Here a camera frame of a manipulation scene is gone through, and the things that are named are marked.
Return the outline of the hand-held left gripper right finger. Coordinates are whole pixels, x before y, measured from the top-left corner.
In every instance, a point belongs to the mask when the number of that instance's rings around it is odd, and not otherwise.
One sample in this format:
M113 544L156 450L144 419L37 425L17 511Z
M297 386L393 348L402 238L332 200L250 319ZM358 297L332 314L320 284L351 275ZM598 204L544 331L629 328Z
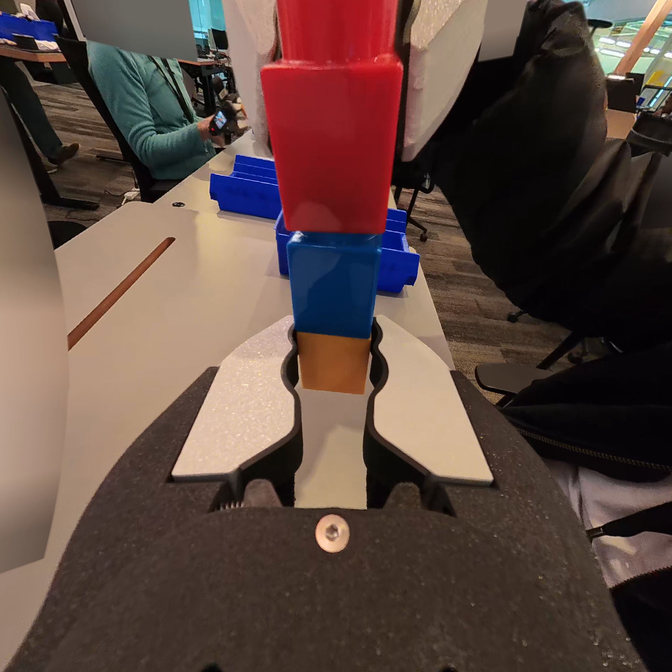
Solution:
M363 458L367 501L385 501L399 483L423 501L442 485L491 487L490 466L452 371L432 349L391 319L372 324Z

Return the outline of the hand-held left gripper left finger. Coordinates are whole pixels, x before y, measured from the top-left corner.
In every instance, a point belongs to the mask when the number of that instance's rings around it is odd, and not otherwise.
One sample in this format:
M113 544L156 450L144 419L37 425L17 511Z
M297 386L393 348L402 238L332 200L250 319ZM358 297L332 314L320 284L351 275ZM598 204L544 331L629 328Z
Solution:
M221 363L171 476L223 482L240 500L252 480L294 501L303 457L298 350L288 315L246 340Z

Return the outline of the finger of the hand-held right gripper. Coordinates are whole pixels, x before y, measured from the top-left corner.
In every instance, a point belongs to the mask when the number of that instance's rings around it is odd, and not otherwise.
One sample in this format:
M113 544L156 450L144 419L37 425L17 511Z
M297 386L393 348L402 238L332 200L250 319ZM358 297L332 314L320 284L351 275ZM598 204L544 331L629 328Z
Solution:
M412 161L446 119L475 62L487 1L400 1L403 75L397 160Z
M223 1L229 53L237 90L255 141L272 156L262 68L280 57L276 1Z

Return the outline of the yellow plastic block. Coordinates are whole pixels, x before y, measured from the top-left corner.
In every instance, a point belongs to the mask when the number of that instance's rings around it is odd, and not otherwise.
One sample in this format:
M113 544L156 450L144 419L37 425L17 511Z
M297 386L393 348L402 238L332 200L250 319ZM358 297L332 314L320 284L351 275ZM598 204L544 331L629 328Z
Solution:
M363 395L371 339L296 332L300 382L307 390Z

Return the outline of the red plastic block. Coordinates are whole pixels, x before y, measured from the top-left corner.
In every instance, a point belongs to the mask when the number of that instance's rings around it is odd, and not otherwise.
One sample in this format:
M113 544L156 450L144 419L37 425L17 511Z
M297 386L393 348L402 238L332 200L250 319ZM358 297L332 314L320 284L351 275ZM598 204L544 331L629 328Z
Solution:
M403 67L398 1L278 1L281 59L261 70L289 231L380 235Z

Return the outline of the blue plastic bin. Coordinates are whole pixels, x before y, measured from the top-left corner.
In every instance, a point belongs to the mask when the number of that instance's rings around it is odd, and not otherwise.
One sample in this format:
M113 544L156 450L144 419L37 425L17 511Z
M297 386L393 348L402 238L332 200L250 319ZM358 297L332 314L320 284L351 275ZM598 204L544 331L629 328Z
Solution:
M378 275L378 292L400 293L405 286L413 286L419 270L419 254L408 246L406 237L407 213L389 208L386 230L382 236L381 261ZM288 276L288 255L286 246L290 232L284 226L280 213L274 226L281 275Z
M230 175L210 174L210 197L220 210L276 220L281 213L273 159L237 155Z
M1 14L1 39L14 41L14 35L29 36L35 40L54 42L58 29L52 21L31 20L8 13Z

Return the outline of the person's right forearm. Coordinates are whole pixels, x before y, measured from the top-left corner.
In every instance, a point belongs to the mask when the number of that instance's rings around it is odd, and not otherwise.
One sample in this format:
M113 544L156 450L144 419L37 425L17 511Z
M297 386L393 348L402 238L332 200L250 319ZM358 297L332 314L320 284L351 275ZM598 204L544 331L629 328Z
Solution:
M671 234L641 228L659 156L607 140L606 91L583 6L533 1L513 56L469 74L432 172L515 306L630 351L671 340Z

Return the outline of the black office chair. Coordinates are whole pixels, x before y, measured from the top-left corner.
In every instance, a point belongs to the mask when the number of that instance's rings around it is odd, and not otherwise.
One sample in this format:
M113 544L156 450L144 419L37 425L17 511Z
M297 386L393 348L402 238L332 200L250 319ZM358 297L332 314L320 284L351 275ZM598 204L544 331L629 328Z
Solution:
M109 130L113 133L124 160L130 164L137 182L140 199L143 202L154 203L168 191L175 188L179 180L156 180L134 151L130 148L122 132L114 122L96 84L89 74L89 63L86 43L83 41L63 38L55 35L55 41L63 53L68 65L77 77L96 110L103 118Z

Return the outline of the person's black jacket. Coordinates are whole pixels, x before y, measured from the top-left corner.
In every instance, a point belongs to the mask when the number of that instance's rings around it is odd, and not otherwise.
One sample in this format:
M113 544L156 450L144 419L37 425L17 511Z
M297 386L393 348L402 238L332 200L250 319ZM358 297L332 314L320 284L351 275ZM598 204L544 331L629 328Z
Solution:
M671 343L537 380L502 413L542 459L620 481L660 481L671 476ZM591 546L603 536L671 536L671 500L584 530ZM670 671L671 566L609 591L647 669Z

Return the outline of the slanted wooden beam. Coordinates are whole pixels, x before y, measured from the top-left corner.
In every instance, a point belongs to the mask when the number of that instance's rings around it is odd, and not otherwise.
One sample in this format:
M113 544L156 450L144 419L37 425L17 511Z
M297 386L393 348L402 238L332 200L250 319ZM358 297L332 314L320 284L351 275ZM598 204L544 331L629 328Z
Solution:
M650 9L636 35L634 36L630 47L625 55L620 59L612 75L624 77L628 72L633 71L634 65L643 53L660 28L665 18L671 11L671 1L656 1Z

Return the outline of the person's white garment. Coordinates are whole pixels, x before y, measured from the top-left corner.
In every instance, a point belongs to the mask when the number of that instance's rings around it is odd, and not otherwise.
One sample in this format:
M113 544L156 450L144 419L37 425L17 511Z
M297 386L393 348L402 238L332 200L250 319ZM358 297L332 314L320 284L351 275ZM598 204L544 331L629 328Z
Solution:
M543 459L586 530L671 500L671 476L654 483L631 483L587 468ZM671 537L645 532L593 542L603 578L611 589L627 580L671 566Z

